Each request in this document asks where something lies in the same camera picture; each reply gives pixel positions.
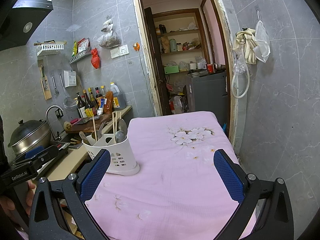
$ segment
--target red cup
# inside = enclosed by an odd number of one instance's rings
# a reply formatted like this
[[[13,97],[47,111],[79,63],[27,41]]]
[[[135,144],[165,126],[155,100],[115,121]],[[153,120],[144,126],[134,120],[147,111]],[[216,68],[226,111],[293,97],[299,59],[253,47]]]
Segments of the red cup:
[[[213,73],[213,64],[208,64],[207,69],[209,73]]]

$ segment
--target hand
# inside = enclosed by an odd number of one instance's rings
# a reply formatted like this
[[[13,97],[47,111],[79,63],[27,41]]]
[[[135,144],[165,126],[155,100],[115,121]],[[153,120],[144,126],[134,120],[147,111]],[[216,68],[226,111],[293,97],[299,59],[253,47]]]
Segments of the hand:
[[[31,180],[28,180],[28,193],[27,193],[27,197],[26,197],[26,204],[27,204],[27,208],[26,208],[26,213],[28,214],[28,216],[30,216],[30,211],[31,211],[31,206],[32,206],[32,200],[33,200],[33,189],[36,188],[36,185],[33,184],[33,182]],[[15,210],[16,207],[14,206],[13,201],[6,197],[6,196],[0,196],[0,205],[2,206],[5,214],[13,221],[16,223],[16,221],[14,220],[14,218],[12,217],[11,211]]]

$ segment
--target pink towel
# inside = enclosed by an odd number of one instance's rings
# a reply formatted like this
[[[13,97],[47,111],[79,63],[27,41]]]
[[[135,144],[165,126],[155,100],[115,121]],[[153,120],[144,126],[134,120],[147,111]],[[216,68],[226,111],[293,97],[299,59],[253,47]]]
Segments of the pink towel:
[[[118,240],[214,239],[238,206],[213,165],[217,149],[238,163],[214,114],[132,119],[128,138],[140,171],[105,174],[86,202],[104,232]],[[254,223],[253,214],[242,237]]]

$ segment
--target white hose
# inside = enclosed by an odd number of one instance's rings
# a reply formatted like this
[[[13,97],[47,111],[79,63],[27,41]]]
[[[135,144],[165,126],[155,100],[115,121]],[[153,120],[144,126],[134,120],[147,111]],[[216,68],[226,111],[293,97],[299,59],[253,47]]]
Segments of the white hose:
[[[235,98],[237,98],[237,99],[244,97],[244,95],[248,92],[249,84],[250,84],[249,70],[248,70],[248,65],[247,65],[247,63],[245,62],[245,58],[244,58],[244,48],[243,48],[243,47],[244,47],[244,46],[242,45],[242,46],[241,46],[241,57],[242,57],[242,60],[243,60],[243,62],[244,62],[244,64],[245,64],[245,71],[247,72],[247,87],[246,87],[246,89],[245,89],[245,91],[244,91],[244,93],[243,93],[242,95],[236,96],[235,93],[234,93],[234,91],[233,91],[233,90],[234,90],[234,85],[235,85],[235,80],[236,80],[236,75],[233,75],[233,77],[232,77],[232,82],[231,82],[231,93],[232,93],[232,95],[233,95]]]

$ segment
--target orange plug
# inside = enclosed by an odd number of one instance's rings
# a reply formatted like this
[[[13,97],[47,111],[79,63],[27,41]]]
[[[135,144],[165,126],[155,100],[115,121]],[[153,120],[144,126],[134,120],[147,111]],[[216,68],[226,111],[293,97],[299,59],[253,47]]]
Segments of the orange plug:
[[[139,44],[139,43],[135,43],[135,44],[133,45],[133,48],[134,48],[134,50],[136,50],[136,51],[140,50],[140,44]]]

